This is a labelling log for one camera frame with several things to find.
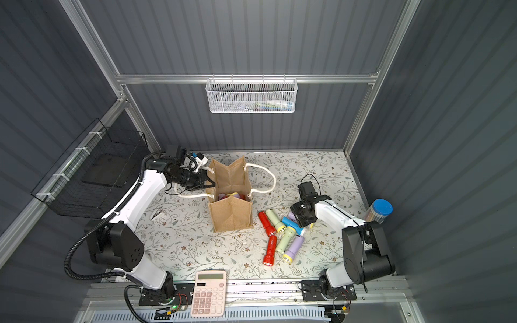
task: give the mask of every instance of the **floral tablecloth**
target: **floral tablecloth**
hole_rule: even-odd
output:
[[[242,154],[207,154],[230,165]],[[145,211],[136,235],[145,244],[151,259],[172,272],[176,281],[193,280],[205,269],[222,269],[228,279],[310,278],[330,264],[342,261],[341,232],[317,221],[305,236],[294,263],[285,263],[275,255],[275,264],[262,264],[267,237],[257,214],[273,208],[282,217],[298,201],[300,179],[311,173],[329,195],[351,214],[365,212],[350,168],[342,152],[268,152],[246,153],[250,163],[269,168],[277,177],[276,188],[268,194],[254,194],[254,228],[214,233],[207,198],[179,198],[160,192]],[[254,188],[271,187],[271,177],[259,168],[250,168]]]

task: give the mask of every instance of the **white rope handle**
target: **white rope handle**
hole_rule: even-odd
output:
[[[252,163],[246,163],[246,164],[244,165],[244,170],[246,170],[246,169],[248,168],[248,166],[262,168],[263,170],[265,170],[266,172],[268,172],[268,173],[271,175],[271,177],[273,178],[273,187],[271,187],[269,190],[266,190],[266,191],[260,191],[260,190],[257,190],[257,189],[251,189],[250,194],[248,194],[248,197],[249,197],[250,199],[251,199],[251,194],[252,194],[253,192],[257,192],[257,193],[269,193],[269,192],[271,192],[272,190],[274,190],[274,189],[275,189],[275,186],[277,185],[277,178],[276,178],[276,176],[275,176],[275,175],[274,175],[274,174],[273,174],[269,169],[267,169],[267,168],[266,168],[266,167],[264,167],[264,166],[260,166],[260,165],[256,165],[256,164],[252,164]]]
[[[214,173],[214,170],[208,166],[201,167],[200,169],[207,170],[207,171],[211,172],[212,174]]]
[[[178,193],[178,183],[175,183],[174,184],[174,193]],[[208,194],[208,193],[201,193],[201,194],[194,194],[194,195],[183,195],[183,194],[178,194],[179,197],[185,197],[185,198],[195,198],[195,197],[204,197],[204,196],[207,196],[207,197],[211,197],[212,199],[214,199],[214,195],[213,194]]]

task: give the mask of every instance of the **robotic arm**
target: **robotic arm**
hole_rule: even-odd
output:
[[[343,262],[320,273],[323,295],[337,295],[340,289],[352,284],[364,284],[395,272],[395,264],[382,226],[365,222],[340,208],[328,195],[318,195],[311,182],[298,186],[300,201],[291,206],[300,226],[319,219],[332,228],[341,228]],[[365,244],[372,249],[364,250]]]
[[[215,183],[203,168],[208,159],[201,153],[189,154],[186,149],[174,146],[155,155],[161,156],[152,158],[154,155],[151,154],[144,159],[139,178],[120,202],[101,220],[87,223],[85,236],[76,245],[86,240],[93,263],[114,269],[112,275],[125,276],[152,295],[156,302],[168,303],[176,294],[172,275],[151,261],[134,231],[144,211],[167,183],[179,184],[188,191],[214,187]],[[187,157],[190,161],[183,167]],[[92,278],[75,274],[70,268],[69,255],[65,260],[65,271],[72,278],[95,279],[110,275]]]

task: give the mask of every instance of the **black corrugated cable conduit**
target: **black corrugated cable conduit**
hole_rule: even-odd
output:
[[[89,280],[96,280],[96,279],[112,277],[112,276],[124,276],[124,275],[126,275],[126,273],[123,272],[123,271],[112,271],[112,272],[105,272],[105,273],[95,274],[95,275],[81,275],[81,274],[78,274],[78,273],[76,273],[76,272],[74,272],[72,270],[72,266],[71,266],[72,257],[73,257],[73,254],[76,252],[77,248],[79,248],[79,246],[84,242],[84,240],[86,240],[86,238],[89,235],[91,235],[95,231],[103,228],[106,225],[106,223],[108,223],[111,219],[113,219],[117,215],[117,213],[119,213],[124,208],[124,206],[129,202],[129,200],[131,200],[131,198],[138,191],[138,188],[141,185],[140,182],[142,182],[142,180],[144,179],[145,164],[147,163],[149,158],[151,158],[154,155],[160,154],[160,153],[165,153],[165,151],[153,152],[153,153],[148,154],[146,157],[144,157],[144,159],[142,160],[142,165],[140,167],[140,175],[138,177],[138,182],[133,187],[131,192],[129,192],[128,196],[126,196],[126,198],[118,205],[118,207],[115,209],[115,211],[112,214],[110,214],[107,218],[105,218],[102,221],[100,221],[89,232],[85,233],[84,236],[82,236],[79,240],[77,240],[77,242],[74,243],[74,245],[70,248],[70,250],[68,251],[68,253],[67,253],[66,257],[65,257],[65,263],[64,263],[65,273],[69,277],[71,277],[73,279],[76,279],[76,280],[80,280],[80,281],[89,281]]]

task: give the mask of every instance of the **calculator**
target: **calculator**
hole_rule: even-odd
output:
[[[204,270],[195,274],[190,316],[222,316],[226,300],[226,271]]]

